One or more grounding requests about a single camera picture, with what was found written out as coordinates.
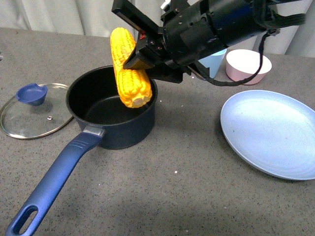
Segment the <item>black cable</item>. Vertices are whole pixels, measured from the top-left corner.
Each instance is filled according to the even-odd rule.
[[[223,87],[223,86],[234,87],[234,86],[243,85],[243,84],[248,83],[249,81],[251,81],[256,75],[258,75],[258,73],[260,72],[260,70],[262,68],[264,44],[265,44],[266,38],[269,37],[270,35],[271,35],[271,32],[267,31],[263,35],[263,37],[261,39],[261,42],[260,42],[260,45],[259,45],[259,49],[258,49],[259,56],[260,56],[259,68],[253,75],[251,75],[250,77],[245,78],[243,80],[234,81],[234,82],[218,81],[218,80],[215,80],[215,79],[210,78],[210,77],[209,78],[205,78],[205,80],[208,81],[210,84],[213,84],[215,86],[221,86],[221,87]]]

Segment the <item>pot handle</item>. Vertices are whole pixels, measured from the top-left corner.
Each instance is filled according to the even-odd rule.
[[[11,221],[5,236],[31,236],[35,233],[80,158],[87,151],[96,147],[102,140],[102,132],[94,134],[85,131],[75,137],[61,151],[53,165]],[[35,211],[37,213],[34,219],[28,228],[20,234],[21,228]]]

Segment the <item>pink bowl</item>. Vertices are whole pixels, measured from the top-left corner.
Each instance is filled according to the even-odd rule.
[[[243,80],[253,75],[259,68],[259,53],[246,49],[238,49],[226,55],[226,74],[233,81]],[[254,85],[264,78],[271,70],[271,62],[263,56],[263,64],[260,72],[245,85]]]

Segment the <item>light blue cup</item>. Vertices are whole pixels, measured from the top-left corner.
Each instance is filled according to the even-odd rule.
[[[207,67],[210,68],[210,77],[214,78],[220,68],[220,65],[223,61],[224,55],[226,53],[226,49],[223,49],[222,51],[219,51],[217,53],[214,53],[210,56],[207,56],[206,58],[200,59],[199,62]]]

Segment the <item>light blue plate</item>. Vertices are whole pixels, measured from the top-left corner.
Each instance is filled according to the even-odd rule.
[[[234,151],[285,179],[315,179],[315,111],[286,95],[249,90],[230,97],[221,126]]]

